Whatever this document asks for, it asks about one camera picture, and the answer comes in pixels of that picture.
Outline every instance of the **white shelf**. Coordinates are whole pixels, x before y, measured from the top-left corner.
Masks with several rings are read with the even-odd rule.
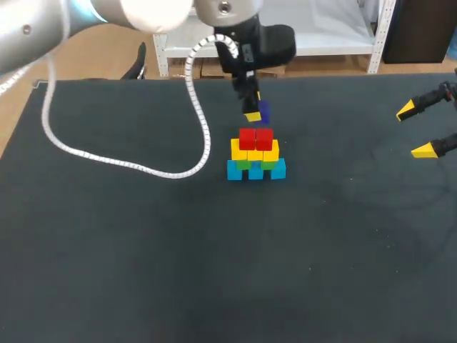
[[[368,73],[378,71],[397,0],[370,0],[378,4],[376,37],[357,0],[264,0],[263,25],[285,24],[296,32],[298,56],[371,55]],[[199,21],[195,11],[177,30],[154,35],[161,76],[169,75],[169,58],[187,57],[192,47],[213,33]],[[198,57],[217,57],[214,45],[199,51]]]
[[[296,31],[297,55],[371,54],[373,32],[358,7],[357,0],[301,0],[278,5],[266,4],[261,11],[263,25],[286,24]],[[169,33],[165,55],[186,57],[196,43],[213,33],[213,28],[189,17]],[[199,57],[217,57],[215,46],[200,50]]]

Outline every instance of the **dark gray tabletop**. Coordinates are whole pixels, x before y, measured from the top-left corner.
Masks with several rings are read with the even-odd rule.
[[[181,181],[51,145],[46,89],[0,160],[1,343],[457,341],[457,131],[443,103],[398,123],[452,75],[261,82],[288,164],[226,181],[246,125],[227,81],[199,81],[213,151]],[[70,146],[170,172],[203,140],[182,81],[68,81],[51,108]]]

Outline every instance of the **metal shelf frame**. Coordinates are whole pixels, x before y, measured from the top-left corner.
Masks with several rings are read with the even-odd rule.
[[[316,13],[322,0],[301,0],[300,4],[268,5],[261,12],[262,22],[270,24],[289,24],[297,34],[297,56],[370,54],[368,74],[377,74],[381,63],[393,10],[397,0],[378,0],[378,29],[376,35],[371,23],[362,14],[361,8],[366,0],[329,0],[332,4],[344,4],[344,11],[328,6],[331,13],[303,18],[297,13]],[[169,76],[169,58],[184,58],[192,46],[212,33],[212,28],[201,23],[192,11],[186,23],[171,33],[154,35],[154,45],[162,77]],[[217,57],[215,46],[208,46],[199,52],[199,57]]]

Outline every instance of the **stacked blocks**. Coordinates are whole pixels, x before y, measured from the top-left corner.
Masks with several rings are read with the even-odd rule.
[[[231,140],[231,160],[227,161],[227,179],[241,181],[247,171],[249,180],[262,180],[264,172],[272,180],[286,178],[286,162],[279,158],[279,143],[272,129],[240,129]]]

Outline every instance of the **cyan block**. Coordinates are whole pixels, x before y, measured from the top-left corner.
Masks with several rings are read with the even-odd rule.
[[[284,159],[279,159],[276,163],[276,166],[271,170],[271,179],[272,180],[281,180],[286,178],[286,161]]]
[[[241,181],[243,172],[236,167],[236,161],[227,161],[227,179],[229,181]]]
[[[253,161],[251,168],[249,169],[249,179],[250,180],[262,180],[263,179],[263,170],[261,168],[260,161]]]

